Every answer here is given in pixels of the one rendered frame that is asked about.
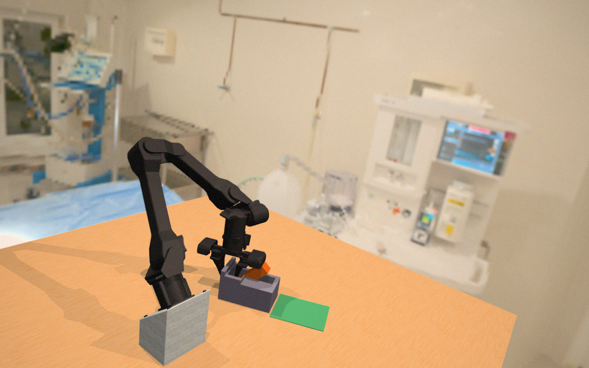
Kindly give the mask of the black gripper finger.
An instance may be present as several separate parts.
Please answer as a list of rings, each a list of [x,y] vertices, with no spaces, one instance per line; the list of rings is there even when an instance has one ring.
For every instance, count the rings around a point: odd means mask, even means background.
[[[239,263],[236,265],[235,276],[239,277],[239,273],[241,272],[242,268],[247,268],[248,265]]]
[[[219,274],[221,273],[221,270],[224,267],[225,257],[226,257],[226,254],[222,254],[219,258],[210,256],[210,259],[213,260],[213,262],[217,266],[217,269],[219,270]]]

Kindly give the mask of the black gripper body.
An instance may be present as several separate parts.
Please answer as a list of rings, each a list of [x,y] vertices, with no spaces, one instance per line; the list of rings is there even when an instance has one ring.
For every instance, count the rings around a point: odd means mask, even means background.
[[[246,231],[245,231],[246,232]],[[230,234],[224,230],[222,235],[223,245],[218,245],[218,240],[205,237],[197,247],[197,253],[202,255],[210,254],[212,257],[220,257],[222,254],[239,257],[239,263],[246,264],[252,268],[260,269],[266,260],[266,254],[263,251],[252,250],[251,252],[242,251],[243,249],[243,234]]]

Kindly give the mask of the orange block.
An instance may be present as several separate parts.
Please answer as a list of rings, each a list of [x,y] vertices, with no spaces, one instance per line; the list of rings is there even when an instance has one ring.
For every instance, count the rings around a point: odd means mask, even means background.
[[[254,280],[258,280],[259,278],[268,274],[269,270],[270,270],[270,267],[268,266],[268,264],[266,262],[264,262],[260,269],[251,268],[248,271],[246,271],[244,274],[246,274],[247,278],[252,278]],[[239,278],[242,278],[244,276],[244,274],[240,275]]]

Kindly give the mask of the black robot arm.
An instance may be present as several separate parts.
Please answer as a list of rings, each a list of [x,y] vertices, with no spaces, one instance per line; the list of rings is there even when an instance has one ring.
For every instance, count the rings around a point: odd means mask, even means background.
[[[224,230],[230,234],[243,234],[246,225],[252,227],[269,219],[268,208],[259,200],[252,202],[232,182],[217,177],[184,149],[182,144],[164,139],[141,138],[128,152],[128,161],[134,174],[140,178],[141,191],[150,227],[150,266],[145,280],[153,286],[161,308],[173,307],[191,295],[186,278],[183,278],[183,261],[187,249],[183,235],[177,236],[170,224],[159,169],[162,163],[173,163],[198,186],[222,211]]]

